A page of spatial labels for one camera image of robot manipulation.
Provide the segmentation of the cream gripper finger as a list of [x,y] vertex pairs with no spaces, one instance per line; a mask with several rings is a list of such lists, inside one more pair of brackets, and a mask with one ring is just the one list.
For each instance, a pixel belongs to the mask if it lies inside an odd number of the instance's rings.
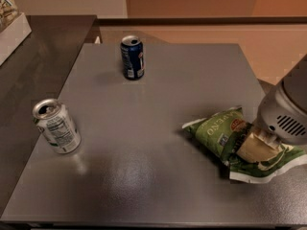
[[249,163],[269,161],[278,154],[278,142],[251,132],[236,154]]
[[253,133],[259,140],[270,147],[278,147],[281,144],[280,139],[275,134],[271,134],[258,126],[253,128]]

